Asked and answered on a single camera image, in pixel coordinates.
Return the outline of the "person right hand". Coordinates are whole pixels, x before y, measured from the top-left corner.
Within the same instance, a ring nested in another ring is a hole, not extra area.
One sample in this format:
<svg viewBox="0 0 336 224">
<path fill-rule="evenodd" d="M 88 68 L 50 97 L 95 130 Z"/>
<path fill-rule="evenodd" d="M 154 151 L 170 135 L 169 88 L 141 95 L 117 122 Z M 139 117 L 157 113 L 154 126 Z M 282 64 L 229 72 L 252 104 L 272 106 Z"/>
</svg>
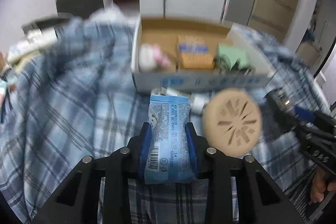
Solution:
<svg viewBox="0 0 336 224">
<path fill-rule="evenodd" d="M 327 182 L 328 173 L 320 167 L 317 167 L 310 190 L 310 199 L 313 203 L 322 202 L 324 199 L 324 192 L 335 191 L 335 180 Z"/>
</svg>

